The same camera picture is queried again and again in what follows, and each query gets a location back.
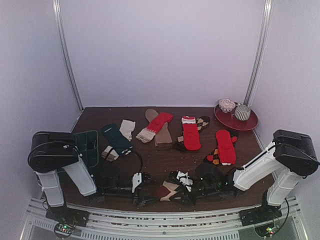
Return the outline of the long red sock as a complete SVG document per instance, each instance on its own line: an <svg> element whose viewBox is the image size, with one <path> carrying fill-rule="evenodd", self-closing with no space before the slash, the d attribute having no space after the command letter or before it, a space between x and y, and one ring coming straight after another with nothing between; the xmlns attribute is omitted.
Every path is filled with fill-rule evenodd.
<svg viewBox="0 0 320 240"><path fill-rule="evenodd" d="M196 123L196 118L183 116L181 118L183 129L183 144L188 151L198 151L202 145L200 143L200 134Z"/></svg>

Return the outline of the left aluminium corner post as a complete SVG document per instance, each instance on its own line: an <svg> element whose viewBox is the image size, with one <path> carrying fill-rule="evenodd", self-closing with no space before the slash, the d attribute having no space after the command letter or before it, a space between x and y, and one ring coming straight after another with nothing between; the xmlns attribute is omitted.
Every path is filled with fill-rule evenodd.
<svg viewBox="0 0 320 240"><path fill-rule="evenodd" d="M77 108L80 112L82 112L84 110L84 106L82 104L80 93L76 84L76 80L75 80L75 76L72 68L72 62L71 62L69 51L68 51L67 40L66 40L66 35L64 31L64 25L63 25L63 16L61 12L61 3L59 0L53 0L52 5L53 5L53 13L54 13L57 31L59 35L59 41L61 45L62 57L65 65L67 78L70 83L71 91L73 93Z"/></svg>

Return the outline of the red round plate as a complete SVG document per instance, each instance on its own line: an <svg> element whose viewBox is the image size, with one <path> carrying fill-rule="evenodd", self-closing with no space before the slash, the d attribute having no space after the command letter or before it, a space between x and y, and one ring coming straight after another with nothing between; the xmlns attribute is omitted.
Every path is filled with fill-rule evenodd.
<svg viewBox="0 0 320 240"><path fill-rule="evenodd" d="M217 104L214 108L215 118L224 126L236 131L251 131L258 126L258 117L254 111L251 111L250 117L246 121L241 121L235 117L235 111L223 112Z"/></svg>

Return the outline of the beige brown striped long sock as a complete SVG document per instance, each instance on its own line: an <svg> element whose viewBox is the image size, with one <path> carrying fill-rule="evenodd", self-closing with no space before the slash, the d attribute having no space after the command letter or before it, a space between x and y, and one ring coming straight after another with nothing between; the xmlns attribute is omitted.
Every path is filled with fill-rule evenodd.
<svg viewBox="0 0 320 240"><path fill-rule="evenodd" d="M164 181L161 186L155 190L155 196L161 202L182 202L184 186L176 182Z"/></svg>

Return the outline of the dark green compartment tray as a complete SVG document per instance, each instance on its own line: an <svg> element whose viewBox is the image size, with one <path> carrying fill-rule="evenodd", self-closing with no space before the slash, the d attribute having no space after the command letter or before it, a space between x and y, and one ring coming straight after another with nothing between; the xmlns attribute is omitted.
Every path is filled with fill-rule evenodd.
<svg viewBox="0 0 320 240"><path fill-rule="evenodd" d="M91 175L95 175L100 166L99 138L96 130L80 133L58 132L57 139L77 146L82 160Z"/></svg>

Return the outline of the cream white sock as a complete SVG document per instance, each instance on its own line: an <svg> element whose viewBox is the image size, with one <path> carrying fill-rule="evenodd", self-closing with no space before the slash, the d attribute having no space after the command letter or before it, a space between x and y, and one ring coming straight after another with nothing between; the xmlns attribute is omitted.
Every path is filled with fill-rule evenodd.
<svg viewBox="0 0 320 240"><path fill-rule="evenodd" d="M133 139L132 132L135 130L135 128L136 128L135 121L123 119L119 128L119 131L127 140L131 142Z"/></svg>

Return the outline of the short red sock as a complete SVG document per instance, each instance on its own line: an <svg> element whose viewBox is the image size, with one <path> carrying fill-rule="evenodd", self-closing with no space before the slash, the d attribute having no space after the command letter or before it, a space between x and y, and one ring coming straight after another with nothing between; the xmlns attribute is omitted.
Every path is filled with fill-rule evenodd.
<svg viewBox="0 0 320 240"><path fill-rule="evenodd" d="M238 134L234 131L221 129L216 132L215 137L220 163L224 166L235 165L237 160L235 144L238 140Z"/></svg>

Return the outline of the dark teal sock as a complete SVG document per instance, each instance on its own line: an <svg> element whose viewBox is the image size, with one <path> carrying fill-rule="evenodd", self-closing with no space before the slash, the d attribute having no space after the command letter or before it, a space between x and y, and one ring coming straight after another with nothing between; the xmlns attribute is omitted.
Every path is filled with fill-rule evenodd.
<svg viewBox="0 0 320 240"><path fill-rule="evenodd" d="M116 124L112 123L103 126L101 133L118 155L124 156L132 151L133 145L124 137Z"/></svg>

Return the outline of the patterned small bowl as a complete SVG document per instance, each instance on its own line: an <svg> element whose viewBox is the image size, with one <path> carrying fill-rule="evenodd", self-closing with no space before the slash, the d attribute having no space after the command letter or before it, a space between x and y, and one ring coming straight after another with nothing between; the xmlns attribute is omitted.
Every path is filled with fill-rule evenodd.
<svg viewBox="0 0 320 240"><path fill-rule="evenodd" d="M220 99L218 105L223 113L229 113L236 107L236 103L227 98Z"/></svg>

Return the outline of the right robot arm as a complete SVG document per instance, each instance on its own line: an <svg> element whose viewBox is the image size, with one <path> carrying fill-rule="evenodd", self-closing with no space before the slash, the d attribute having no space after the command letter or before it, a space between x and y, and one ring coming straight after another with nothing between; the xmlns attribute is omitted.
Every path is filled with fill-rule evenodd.
<svg viewBox="0 0 320 240"><path fill-rule="evenodd" d="M212 163L204 162L195 169L196 179L180 171L174 171L172 175L182 190L182 195L177 199L184 204L194 205L201 197L235 197L238 193L249 190L267 175L281 169L274 184L263 194L263 205L256 210L258 219L266 221L276 212L276 207L282 204L300 179L312 175L319 166L309 135L279 129L273 133L273 140L260 154L225 174Z"/></svg>

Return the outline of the striped ceramic cup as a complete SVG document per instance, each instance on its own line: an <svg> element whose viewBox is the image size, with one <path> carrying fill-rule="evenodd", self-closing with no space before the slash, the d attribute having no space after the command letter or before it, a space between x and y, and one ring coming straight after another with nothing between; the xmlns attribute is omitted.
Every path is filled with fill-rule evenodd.
<svg viewBox="0 0 320 240"><path fill-rule="evenodd" d="M239 121L247 121L251 116L251 109L245 104L238 104L235 108L234 116Z"/></svg>

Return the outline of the aluminium corner post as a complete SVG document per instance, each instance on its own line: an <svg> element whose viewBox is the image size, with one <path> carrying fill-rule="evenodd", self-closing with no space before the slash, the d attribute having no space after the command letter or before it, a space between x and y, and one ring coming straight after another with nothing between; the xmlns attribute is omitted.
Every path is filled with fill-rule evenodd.
<svg viewBox="0 0 320 240"><path fill-rule="evenodd" d="M259 73L262 65L263 55L266 49L266 44L268 41L269 28L272 18L272 9L273 9L273 0L265 0L263 15L260 27L260 34L256 49L256 54L253 62L253 67L247 87L247 91L244 97L243 103L247 106L250 106L254 99L254 94L257 88Z"/></svg>
<svg viewBox="0 0 320 240"><path fill-rule="evenodd" d="M84 106L82 104L80 93L76 84L76 80L75 80L75 76L72 68L72 62L71 62L69 51L68 51L67 40L66 40L66 35L64 31L64 25L63 25L63 16L61 12L61 3L59 0L53 0L52 5L53 5L53 13L54 13L57 31L59 35L59 41L61 45L62 57L65 65L67 78L70 83L71 91L73 93L77 108L80 112L82 112L84 110Z"/></svg>

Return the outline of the right aluminium corner post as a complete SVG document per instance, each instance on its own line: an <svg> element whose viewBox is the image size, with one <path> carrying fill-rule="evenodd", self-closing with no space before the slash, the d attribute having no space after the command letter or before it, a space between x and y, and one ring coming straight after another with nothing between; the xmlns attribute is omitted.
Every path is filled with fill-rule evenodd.
<svg viewBox="0 0 320 240"><path fill-rule="evenodd" d="M273 0L265 0L263 15L260 27L260 34L256 49L256 54L253 62L253 67L247 87L247 91L244 97L243 103L247 106L250 106L254 99L254 94L257 88L259 73L262 65L263 55L266 49L266 44L268 41L269 28L272 18L272 9L273 9Z"/></svg>

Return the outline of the tan brown sock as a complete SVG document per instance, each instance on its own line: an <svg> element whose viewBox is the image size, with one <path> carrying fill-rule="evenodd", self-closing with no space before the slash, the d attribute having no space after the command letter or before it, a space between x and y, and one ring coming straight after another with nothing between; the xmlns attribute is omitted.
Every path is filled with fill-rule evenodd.
<svg viewBox="0 0 320 240"><path fill-rule="evenodd" d="M147 109L145 112L145 118L151 123L159 113L154 109ZM168 130L168 123L166 122L161 130L154 136L154 144L158 151L170 150L173 148L173 140Z"/></svg>

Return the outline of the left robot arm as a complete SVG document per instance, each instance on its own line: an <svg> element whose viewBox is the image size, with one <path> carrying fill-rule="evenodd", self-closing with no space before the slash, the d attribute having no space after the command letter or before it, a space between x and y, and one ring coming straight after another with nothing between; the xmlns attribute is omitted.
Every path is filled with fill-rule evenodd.
<svg viewBox="0 0 320 240"><path fill-rule="evenodd" d="M72 211L66 207L60 172L69 176L90 203L100 203L111 196L130 198L137 207L159 201L158 197L142 194L142 188L153 181L149 173L139 171L125 182L117 166L102 163L95 130L76 134L39 131L32 137L27 162L37 176L47 205L61 222L69 221Z"/></svg>

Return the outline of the argyle patterned sock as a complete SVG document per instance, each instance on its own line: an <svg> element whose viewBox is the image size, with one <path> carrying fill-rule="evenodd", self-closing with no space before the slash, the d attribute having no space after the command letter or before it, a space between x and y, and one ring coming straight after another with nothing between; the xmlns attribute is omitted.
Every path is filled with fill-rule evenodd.
<svg viewBox="0 0 320 240"><path fill-rule="evenodd" d="M199 134L203 129L207 128L209 126L209 123L211 122L209 116L195 117L195 119L196 119L196 124L197 124L197 129ZM174 142L173 148L181 152L190 151L190 150L187 150L184 146L183 125L182 125L182 134Z"/></svg>

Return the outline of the red and cream sock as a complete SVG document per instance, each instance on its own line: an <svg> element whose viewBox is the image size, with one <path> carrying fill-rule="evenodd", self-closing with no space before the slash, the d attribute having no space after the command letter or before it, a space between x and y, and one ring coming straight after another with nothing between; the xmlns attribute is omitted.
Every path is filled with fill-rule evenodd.
<svg viewBox="0 0 320 240"><path fill-rule="evenodd" d="M166 112L161 112L156 116L147 127L143 128L137 135L136 138L142 143L150 142L156 134L163 128L166 123L171 122L173 115Z"/></svg>

